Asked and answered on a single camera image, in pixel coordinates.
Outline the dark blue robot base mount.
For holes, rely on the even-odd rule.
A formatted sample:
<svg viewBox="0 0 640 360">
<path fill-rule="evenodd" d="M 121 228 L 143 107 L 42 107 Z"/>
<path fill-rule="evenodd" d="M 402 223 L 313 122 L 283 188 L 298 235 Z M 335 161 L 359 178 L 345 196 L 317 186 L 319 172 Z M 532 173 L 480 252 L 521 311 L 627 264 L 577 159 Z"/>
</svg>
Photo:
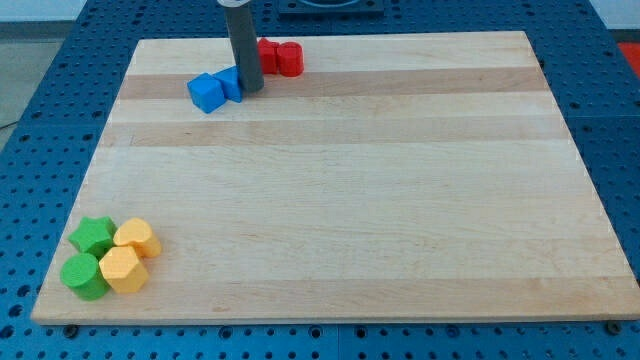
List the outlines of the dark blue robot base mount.
<svg viewBox="0 0 640 360">
<path fill-rule="evenodd" d="M 281 15 L 382 14 L 383 0 L 276 0 Z"/>
</svg>

